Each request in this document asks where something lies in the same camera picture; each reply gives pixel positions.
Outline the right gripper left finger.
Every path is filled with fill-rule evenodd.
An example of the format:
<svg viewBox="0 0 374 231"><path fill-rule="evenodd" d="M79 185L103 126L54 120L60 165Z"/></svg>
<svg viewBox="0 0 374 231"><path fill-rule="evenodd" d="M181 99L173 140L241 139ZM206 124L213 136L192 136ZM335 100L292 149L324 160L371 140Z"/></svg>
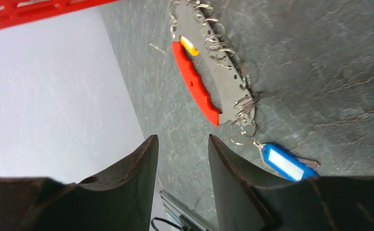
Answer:
<svg viewBox="0 0 374 231"><path fill-rule="evenodd" d="M0 178L0 231L146 231L155 189L159 140L79 183Z"/></svg>

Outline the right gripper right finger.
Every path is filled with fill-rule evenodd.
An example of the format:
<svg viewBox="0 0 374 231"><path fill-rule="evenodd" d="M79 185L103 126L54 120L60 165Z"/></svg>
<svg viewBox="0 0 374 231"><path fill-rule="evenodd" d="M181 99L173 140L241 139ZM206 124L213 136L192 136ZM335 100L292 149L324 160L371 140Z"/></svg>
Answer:
<svg viewBox="0 0 374 231"><path fill-rule="evenodd" d="M221 231L374 231L374 176L273 175L209 135L208 159Z"/></svg>

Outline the yellow key tag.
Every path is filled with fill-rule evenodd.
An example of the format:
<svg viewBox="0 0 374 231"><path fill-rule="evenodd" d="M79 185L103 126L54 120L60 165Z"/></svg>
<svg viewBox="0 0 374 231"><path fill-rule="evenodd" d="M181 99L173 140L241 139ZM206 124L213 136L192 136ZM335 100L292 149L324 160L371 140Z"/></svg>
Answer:
<svg viewBox="0 0 374 231"><path fill-rule="evenodd" d="M194 44L187 39L185 36L180 36L180 44L183 48L191 55L197 56L199 54L199 50L194 46Z"/></svg>

